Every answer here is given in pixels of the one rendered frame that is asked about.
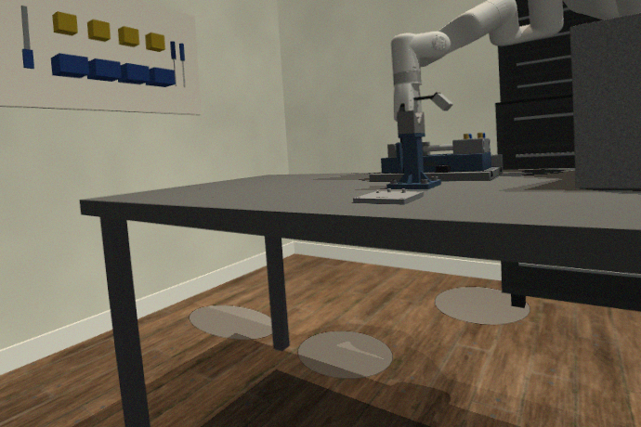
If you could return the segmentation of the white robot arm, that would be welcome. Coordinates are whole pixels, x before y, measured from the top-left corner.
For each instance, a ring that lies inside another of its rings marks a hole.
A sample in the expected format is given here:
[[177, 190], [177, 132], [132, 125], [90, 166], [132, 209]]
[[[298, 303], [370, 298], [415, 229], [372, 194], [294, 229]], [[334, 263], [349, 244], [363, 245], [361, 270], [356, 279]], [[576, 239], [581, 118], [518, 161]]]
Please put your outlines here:
[[516, 0], [487, 0], [437, 32], [395, 36], [391, 41], [394, 84], [421, 82], [421, 67], [487, 33], [497, 46], [555, 35], [564, 24], [563, 1], [570, 10], [597, 19], [641, 13], [641, 0], [528, 0], [530, 25], [519, 27]]

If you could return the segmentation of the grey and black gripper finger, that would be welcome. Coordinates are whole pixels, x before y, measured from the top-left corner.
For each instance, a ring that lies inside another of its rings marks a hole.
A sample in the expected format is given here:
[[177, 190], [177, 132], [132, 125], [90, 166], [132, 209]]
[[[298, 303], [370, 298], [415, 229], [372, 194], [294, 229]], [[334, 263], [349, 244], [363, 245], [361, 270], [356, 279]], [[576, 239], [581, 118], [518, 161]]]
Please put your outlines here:
[[[400, 104], [399, 111], [405, 111], [404, 103]], [[402, 143], [402, 138], [400, 139], [400, 143]]]

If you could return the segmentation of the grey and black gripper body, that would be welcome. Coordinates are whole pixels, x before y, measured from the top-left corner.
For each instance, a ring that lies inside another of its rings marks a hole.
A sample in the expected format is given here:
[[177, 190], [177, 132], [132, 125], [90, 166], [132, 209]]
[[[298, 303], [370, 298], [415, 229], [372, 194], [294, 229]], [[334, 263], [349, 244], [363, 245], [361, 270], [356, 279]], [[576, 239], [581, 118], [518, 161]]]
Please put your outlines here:
[[414, 97], [420, 97], [421, 82], [404, 82], [394, 84], [394, 120], [397, 122], [397, 112], [400, 104], [404, 103], [406, 110], [422, 111], [421, 100], [413, 100]]

